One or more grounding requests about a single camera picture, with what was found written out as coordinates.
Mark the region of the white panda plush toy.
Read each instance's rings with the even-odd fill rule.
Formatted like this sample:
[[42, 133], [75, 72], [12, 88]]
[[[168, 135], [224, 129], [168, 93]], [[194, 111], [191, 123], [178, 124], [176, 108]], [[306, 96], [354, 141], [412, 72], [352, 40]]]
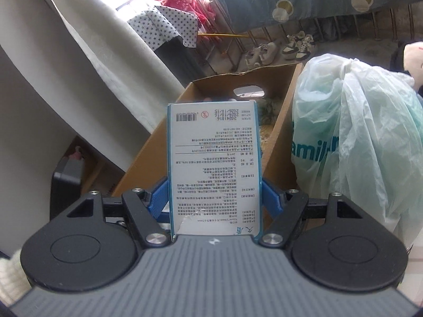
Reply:
[[414, 90], [422, 96], [423, 41], [399, 41], [391, 55], [389, 69], [414, 79]]

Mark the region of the white plastic bag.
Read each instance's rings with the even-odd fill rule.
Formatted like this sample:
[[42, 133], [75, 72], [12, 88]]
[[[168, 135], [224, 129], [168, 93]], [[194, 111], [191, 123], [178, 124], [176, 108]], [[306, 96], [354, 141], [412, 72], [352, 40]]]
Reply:
[[313, 198], [339, 192], [411, 247], [422, 231], [422, 100], [413, 79], [312, 58], [292, 101], [291, 160]]

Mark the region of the white sneaker pair right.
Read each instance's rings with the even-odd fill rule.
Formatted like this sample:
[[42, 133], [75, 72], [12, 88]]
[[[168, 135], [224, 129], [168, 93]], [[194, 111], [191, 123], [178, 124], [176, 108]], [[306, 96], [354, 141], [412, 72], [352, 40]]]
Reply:
[[282, 49], [282, 57], [286, 60], [306, 62], [313, 55], [316, 48], [315, 39], [311, 34], [300, 31], [287, 35], [287, 44]]

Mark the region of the white curtain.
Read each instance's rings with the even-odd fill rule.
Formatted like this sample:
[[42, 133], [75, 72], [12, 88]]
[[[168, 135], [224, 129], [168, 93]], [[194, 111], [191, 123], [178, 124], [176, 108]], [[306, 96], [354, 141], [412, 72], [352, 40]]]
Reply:
[[1, 48], [25, 81], [1, 91], [4, 136], [52, 162], [80, 136], [127, 170], [183, 86], [101, 0], [1, 0]]

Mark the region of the polka dot cloth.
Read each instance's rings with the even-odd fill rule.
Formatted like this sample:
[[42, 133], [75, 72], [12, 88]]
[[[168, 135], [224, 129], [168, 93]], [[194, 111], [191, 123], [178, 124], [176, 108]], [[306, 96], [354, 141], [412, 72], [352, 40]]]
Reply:
[[199, 20], [195, 14], [165, 6], [155, 6], [128, 20], [128, 24], [153, 51], [172, 39], [195, 49]]

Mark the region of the white sneaker pair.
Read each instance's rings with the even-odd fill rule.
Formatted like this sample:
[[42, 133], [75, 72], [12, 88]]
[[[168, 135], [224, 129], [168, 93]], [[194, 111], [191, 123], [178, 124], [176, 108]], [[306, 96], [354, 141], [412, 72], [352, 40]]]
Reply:
[[282, 57], [286, 60], [306, 62], [313, 55], [316, 48], [315, 39], [311, 34], [300, 31], [287, 35], [287, 44], [282, 49]]
[[274, 62], [278, 52], [279, 46], [275, 42], [260, 44], [246, 53], [246, 66], [248, 69], [268, 66]]

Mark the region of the white printed medicine box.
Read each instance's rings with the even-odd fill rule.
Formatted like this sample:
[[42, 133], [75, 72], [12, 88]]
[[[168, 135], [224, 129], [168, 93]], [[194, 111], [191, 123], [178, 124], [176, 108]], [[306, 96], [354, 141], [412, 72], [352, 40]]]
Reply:
[[167, 165], [172, 235], [260, 236], [263, 177], [255, 101], [168, 105]]

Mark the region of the white sneaker pair left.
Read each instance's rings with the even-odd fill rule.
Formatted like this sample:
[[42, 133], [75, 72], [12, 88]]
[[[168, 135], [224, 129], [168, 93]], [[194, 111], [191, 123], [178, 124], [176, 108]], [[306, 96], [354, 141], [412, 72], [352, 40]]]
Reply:
[[246, 53], [246, 66], [248, 69], [268, 66], [274, 62], [278, 52], [279, 46], [275, 42], [260, 44]]

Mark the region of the cardboard box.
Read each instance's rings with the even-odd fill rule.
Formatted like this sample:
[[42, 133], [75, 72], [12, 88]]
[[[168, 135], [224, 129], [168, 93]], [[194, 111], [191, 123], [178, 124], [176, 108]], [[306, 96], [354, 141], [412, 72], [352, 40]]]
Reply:
[[[292, 99], [301, 71], [301, 64], [286, 64], [190, 83], [168, 106], [115, 196], [167, 179], [165, 203], [171, 208], [173, 232], [199, 226], [232, 235], [268, 225], [270, 208], [259, 207], [265, 183], [282, 190], [297, 186], [291, 160]], [[235, 95], [236, 88], [251, 85], [282, 100], [266, 144], [260, 142], [258, 102]]]

